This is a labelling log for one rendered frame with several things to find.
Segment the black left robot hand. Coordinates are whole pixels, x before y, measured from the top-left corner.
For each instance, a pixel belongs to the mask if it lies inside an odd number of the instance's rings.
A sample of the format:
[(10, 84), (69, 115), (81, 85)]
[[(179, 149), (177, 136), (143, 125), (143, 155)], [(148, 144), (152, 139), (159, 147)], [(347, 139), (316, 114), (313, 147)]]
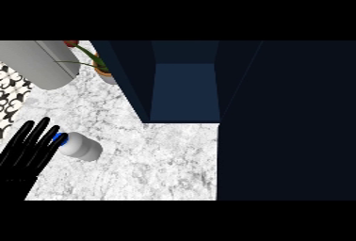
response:
[(55, 135), (55, 125), (44, 133), (50, 118), (28, 120), (0, 152), (0, 201), (24, 201), (68, 134)]

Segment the white water bottle blue cap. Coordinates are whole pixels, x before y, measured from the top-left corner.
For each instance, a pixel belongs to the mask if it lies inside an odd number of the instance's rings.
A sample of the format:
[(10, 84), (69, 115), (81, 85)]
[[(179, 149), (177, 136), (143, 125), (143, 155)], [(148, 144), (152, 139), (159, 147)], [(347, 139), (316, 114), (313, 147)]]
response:
[(96, 140), (77, 132), (71, 132), (61, 143), (59, 152), (83, 161), (94, 161), (100, 157), (103, 147)]

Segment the dark blue open cabinet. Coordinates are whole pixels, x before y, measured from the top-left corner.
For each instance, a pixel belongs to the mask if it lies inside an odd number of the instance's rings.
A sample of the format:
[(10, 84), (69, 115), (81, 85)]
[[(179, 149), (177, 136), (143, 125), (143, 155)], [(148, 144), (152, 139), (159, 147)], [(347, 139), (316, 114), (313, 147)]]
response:
[(258, 52), (258, 40), (94, 40), (145, 123), (219, 123)]

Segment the dark blue cabinet door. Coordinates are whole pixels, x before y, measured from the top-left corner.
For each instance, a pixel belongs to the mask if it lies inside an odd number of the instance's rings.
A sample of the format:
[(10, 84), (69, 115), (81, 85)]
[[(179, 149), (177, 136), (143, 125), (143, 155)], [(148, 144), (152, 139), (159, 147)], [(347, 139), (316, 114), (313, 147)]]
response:
[(356, 200), (356, 40), (266, 41), (219, 126), (217, 199)]

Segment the grey rounded appliance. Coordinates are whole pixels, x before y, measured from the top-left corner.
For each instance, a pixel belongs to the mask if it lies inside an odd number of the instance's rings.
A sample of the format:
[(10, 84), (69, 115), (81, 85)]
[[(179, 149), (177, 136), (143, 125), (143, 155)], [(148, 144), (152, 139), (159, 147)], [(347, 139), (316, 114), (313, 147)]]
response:
[(62, 88), (80, 74), (62, 40), (0, 40), (0, 60), (46, 90)]

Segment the potted plant with red flower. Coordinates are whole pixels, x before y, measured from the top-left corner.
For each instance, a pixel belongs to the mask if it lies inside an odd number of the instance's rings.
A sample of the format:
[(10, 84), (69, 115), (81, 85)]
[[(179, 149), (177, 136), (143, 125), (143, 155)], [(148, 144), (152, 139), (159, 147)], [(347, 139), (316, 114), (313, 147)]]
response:
[(114, 76), (108, 70), (108, 67), (106, 67), (106, 63), (103, 62), (103, 60), (100, 59), (99, 57), (99, 54), (92, 54), (81, 46), (80, 46), (80, 42), (77, 40), (66, 40), (65, 42), (65, 45), (68, 47), (72, 47), (72, 48), (78, 48), (83, 53), (89, 56), (89, 58), (92, 59), (92, 63), (89, 64), (89, 66), (94, 69), (96, 73), (99, 74), (102, 80), (111, 84), (111, 85), (115, 85), (117, 82), (115, 82), (115, 79), (114, 79)]

